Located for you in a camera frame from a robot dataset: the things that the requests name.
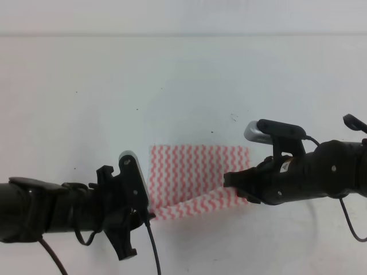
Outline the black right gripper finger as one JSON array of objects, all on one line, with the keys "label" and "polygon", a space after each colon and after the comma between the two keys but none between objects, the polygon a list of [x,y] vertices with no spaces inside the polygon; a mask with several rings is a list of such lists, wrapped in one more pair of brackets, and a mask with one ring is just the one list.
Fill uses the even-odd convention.
[{"label": "black right gripper finger", "polygon": [[256,188],[237,188],[237,196],[245,198],[249,203],[261,204],[260,195]]},{"label": "black right gripper finger", "polygon": [[224,174],[224,187],[247,188],[260,183],[257,168],[250,168],[238,172],[227,172]]}]

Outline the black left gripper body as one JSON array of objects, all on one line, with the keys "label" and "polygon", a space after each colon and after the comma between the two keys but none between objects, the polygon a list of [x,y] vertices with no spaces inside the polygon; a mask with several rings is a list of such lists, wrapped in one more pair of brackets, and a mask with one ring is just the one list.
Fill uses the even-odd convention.
[{"label": "black left gripper body", "polygon": [[105,233],[118,260],[126,260],[137,255],[131,244],[131,231],[144,225],[143,213],[136,211],[128,203],[122,176],[113,176],[111,166],[103,166],[97,170],[96,195],[101,203],[103,219],[101,230]]}]

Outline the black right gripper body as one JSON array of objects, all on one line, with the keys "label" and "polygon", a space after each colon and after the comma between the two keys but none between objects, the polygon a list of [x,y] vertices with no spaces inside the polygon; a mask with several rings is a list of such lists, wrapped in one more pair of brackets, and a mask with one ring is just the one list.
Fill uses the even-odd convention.
[{"label": "black right gripper body", "polygon": [[267,158],[255,170],[252,191],[267,205],[307,199],[304,190],[304,164],[300,158]]}]

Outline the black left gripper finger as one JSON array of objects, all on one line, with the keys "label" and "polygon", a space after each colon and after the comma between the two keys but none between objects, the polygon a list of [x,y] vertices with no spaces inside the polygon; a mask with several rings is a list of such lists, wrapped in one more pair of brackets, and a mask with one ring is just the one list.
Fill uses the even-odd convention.
[{"label": "black left gripper finger", "polygon": [[151,213],[151,212],[144,212],[143,213],[143,220],[144,221],[151,221],[152,219],[156,219],[156,215],[155,213]]}]

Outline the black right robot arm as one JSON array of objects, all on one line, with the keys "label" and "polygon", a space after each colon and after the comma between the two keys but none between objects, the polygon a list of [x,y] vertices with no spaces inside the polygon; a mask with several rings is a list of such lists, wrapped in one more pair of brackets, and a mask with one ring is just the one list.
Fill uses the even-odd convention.
[{"label": "black right robot arm", "polygon": [[251,203],[280,205],[286,202],[350,193],[366,196],[366,140],[321,143],[302,156],[269,156],[256,167],[224,174],[224,187]]}]

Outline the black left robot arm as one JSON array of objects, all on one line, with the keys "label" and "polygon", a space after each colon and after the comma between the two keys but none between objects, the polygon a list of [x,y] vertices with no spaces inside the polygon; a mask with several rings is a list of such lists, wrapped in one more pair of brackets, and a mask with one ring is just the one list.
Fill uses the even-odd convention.
[{"label": "black left robot arm", "polygon": [[36,242],[45,233],[73,232],[89,246],[103,232],[119,260],[137,254],[132,230],[155,218],[137,168],[113,176],[111,166],[97,170],[97,183],[55,184],[11,177],[1,184],[1,242]]}]

